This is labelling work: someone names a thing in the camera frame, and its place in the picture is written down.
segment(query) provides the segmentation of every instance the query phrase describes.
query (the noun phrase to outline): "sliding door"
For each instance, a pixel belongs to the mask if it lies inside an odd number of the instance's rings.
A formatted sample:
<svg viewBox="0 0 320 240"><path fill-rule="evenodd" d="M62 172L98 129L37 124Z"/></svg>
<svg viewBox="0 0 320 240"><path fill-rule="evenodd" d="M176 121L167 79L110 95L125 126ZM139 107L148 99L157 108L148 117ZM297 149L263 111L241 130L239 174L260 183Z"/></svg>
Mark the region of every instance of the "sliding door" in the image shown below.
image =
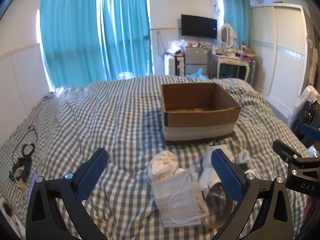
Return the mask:
<svg viewBox="0 0 320 240"><path fill-rule="evenodd" d="M270 98L287 112L299 98L306 69L306 34L300 9L275 7L277 22L276 68Z"/></svg>
<svg viewBox="0 0 320 240"><path fill-rule="evenodd" d="M253 51L259 62L255 89L268 95L275 68L276 24L273 7L252 8Z"/></svg>

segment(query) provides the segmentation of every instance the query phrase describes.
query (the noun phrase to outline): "screw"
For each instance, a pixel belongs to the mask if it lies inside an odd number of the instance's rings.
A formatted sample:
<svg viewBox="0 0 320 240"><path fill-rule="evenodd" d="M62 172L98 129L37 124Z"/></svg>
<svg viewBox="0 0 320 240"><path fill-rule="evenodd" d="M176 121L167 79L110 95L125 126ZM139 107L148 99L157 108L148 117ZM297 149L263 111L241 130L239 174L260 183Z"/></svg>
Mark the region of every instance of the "screw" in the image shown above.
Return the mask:
<svg viewBox="0 0 320 240"><path fill-rule="evenodd" d="M66 175L64 175L64 177L65 177L66 179L72 179L73 173L68 172Z"/></svg>
<svg viewBox="0 0 320 240"><path fill-rule="evenodd" d="M278 181L279 183L282 183L282 182L283 182L283 179L282 179L281 177L277 177L277 181Z"/></svg>
<svg viewBox="0 0 320 240"><path fill-rule="evenodd" d="M247 174L247 178L248 178L248 179L254 179L255 176L254 176L252 173L248 173L248 174Z"/></svg>
<svg viewBox="0 0 320 240"><path fill-rule="evenodd" d="M43 177L39 176L38 178L36 178L36 182L39 183L43 180Z"/></svg>

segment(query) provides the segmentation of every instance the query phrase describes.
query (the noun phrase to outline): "wall-mounted tv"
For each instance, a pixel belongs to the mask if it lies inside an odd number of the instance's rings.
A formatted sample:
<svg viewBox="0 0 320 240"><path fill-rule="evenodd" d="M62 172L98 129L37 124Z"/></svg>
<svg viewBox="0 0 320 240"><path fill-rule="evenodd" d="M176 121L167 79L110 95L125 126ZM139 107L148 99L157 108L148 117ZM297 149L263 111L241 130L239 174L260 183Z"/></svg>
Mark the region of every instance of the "wall-mounted tv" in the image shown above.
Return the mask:
<svg viewBox="0 0 320 240"><path fill-rule="evenodd" d="M181 35L217 39L217 20L181 15Z"/></svg>

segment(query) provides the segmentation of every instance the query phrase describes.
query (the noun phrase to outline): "hanging cord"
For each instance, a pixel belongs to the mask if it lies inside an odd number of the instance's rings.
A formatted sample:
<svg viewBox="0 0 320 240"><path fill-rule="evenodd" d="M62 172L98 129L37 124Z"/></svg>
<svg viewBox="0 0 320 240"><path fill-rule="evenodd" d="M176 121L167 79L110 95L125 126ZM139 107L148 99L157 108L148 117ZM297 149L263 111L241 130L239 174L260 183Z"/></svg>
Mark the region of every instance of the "hanging cord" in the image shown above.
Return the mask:
<svg viewBox="0 0 320 240"><path fill-rule="evenodd" d="M162 49L165 53L165 48L164 48L164 45L163 45L163 42L162 42L162 39L161 39L161 34L159 31L157 31L157 52L158 52L158 55L160 57L163 57L163 54L161 54L161 48L160 48L160 45L162 46Z"/></svg>
<svg viewBox="0 0 320 240"><path fill-rule="evenodd" d="M45 102L45 101L48 100L48 99L49 99L49 97L48 97L48 96L45 96L45 97L42 99L41 103L37 106L37 108L39 108L38 113L37 113L36 116L33 118L32 122L31 122L31 125L28 127L28 131L24 134L24 136L20 139L19 143L15 146L14 150L12 151L11 160L12 160L12 164L13 164L13 165L15 165L15 163L14 163L14 161L13 161L13 156L14 156L15 151L17 150L18 146L21 144L21 142L25 139L25 137L26 137L30 132L34 132L34 133L36 134L36 142L35 142L35 144L34 144L34 145L36 146L36 144L37 144L37 142L38 142L38 133L36 132L36 128L35 128L33 122L38 118L39 113L40 113L40 111L41 111L41 109L42 109L43 102Z"/></svg>
<svg viewBox="0 0 320 240"><path fill-rule="evenodd" d="M216 0L211 0L211 4L212 4L212 7L213 7L213 10L217 14L217 16L219 16L220 15L220 8L219 8L219 6L217 4L217 1Z"/></svg>

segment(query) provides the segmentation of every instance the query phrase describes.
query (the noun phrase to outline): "checkered duvet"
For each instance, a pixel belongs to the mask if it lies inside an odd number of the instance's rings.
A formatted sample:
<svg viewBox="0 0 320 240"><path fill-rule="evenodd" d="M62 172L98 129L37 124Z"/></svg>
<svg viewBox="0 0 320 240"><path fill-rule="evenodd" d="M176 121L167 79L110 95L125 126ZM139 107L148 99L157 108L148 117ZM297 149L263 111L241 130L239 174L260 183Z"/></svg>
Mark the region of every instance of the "checkered duvet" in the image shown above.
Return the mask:
<svg viewBox="0 0 320 240"><path fill-rule="evenodd" d="M207 143L167 146L161 125L160 86L164 83L217 82L242 106L232 137ZM164 228L147 180L148 163L162 150L178 157L179 167L198 161L211 145L226 144L234 155L247 149L260 179L286 178L287 165L272 151L281 139L308 153L289 128L277 119L265 100L247 83L236 79L210 80L174 76L148 76L97 82L84 87L63 87L39 103L0 148L0 191L25 223L27 191L18 189L8 174L11 154L33 123L38 133L31 172L48 179L76 171L95 150L108 150L109 163L90 198L83 202L89 215L108 239L211 239L217 230L206 227ZM35 141L29 133L21 142ZM20 156L18 146L14 160ZM302 225L305 195L288 190L294 231ZM258 214L258 201L243 231L247 234ZM72 234L76 230L59 201Z"/></svg>

